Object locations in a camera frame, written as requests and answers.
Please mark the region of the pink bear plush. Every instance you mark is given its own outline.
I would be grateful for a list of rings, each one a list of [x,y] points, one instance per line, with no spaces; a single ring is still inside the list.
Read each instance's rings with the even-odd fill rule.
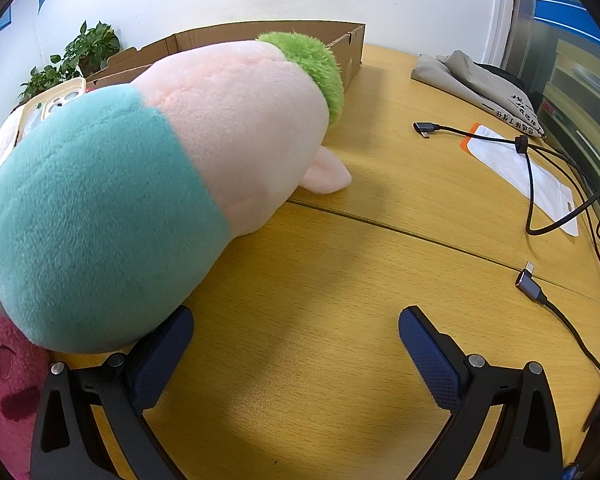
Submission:
[[[16,479],[30,477],[35,417],[50,357],[31,344],[0,301],[0,460]]]

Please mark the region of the pink teal pig plush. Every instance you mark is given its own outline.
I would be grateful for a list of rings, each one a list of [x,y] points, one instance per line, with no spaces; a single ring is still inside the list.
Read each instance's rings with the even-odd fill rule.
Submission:
[[[298,188],[351,183],[325,148],[336,56],[300,32],[190,49],[88,92],[0,169],[0,301],[28,341],[99,353],[162,323]]]

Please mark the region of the white panda plush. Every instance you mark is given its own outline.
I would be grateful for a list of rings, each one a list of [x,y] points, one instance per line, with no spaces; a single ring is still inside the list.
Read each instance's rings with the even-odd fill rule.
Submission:
[[[17,107],[0,127],[0,169],[15,148],[24,106]]]

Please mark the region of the cream phone case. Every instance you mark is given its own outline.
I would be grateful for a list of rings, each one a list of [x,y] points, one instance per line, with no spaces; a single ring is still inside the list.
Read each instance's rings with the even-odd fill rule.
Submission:
[[[41,125],[53,112],[57,112],[61,107],[82,96],[85,90],[86,80],[76,77],[30,99],[22,109],[16,142],[20,142],[30,131]]]

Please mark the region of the white orange plastic pouch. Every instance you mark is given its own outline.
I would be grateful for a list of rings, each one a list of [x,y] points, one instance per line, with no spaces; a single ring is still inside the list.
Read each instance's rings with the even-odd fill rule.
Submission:
[[[571,188],[535,162],[530,162],[529,172],[524,155],[518,154],[504,136],[480,124],[475,124],[470,133],[469,138],[460,142],[460,147],[516,188],[525,198],[530,197],[529,174],[532,173],[533,203],[550,220],[556,222],[576,209]]]

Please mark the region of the grey cloth bag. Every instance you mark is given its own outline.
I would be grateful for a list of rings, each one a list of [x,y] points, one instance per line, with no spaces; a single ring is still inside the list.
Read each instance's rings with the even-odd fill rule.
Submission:
[[[528,136],[545,136],[527,93],[461,50],[434,58],[419,55],[411,78],[475,105]]]

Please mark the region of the potted green plant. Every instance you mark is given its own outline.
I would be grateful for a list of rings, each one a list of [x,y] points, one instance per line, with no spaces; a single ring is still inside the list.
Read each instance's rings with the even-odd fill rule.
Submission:
[[[24,104],[72,78],[92,76],[120,51],[120,40],[111,25],[98,22],[88,27],[87,22],[83,22],[78,36],[65,46],[64,52],[52,54],[42,68],[30,70],[29,79],[21,85],[19,103]]]

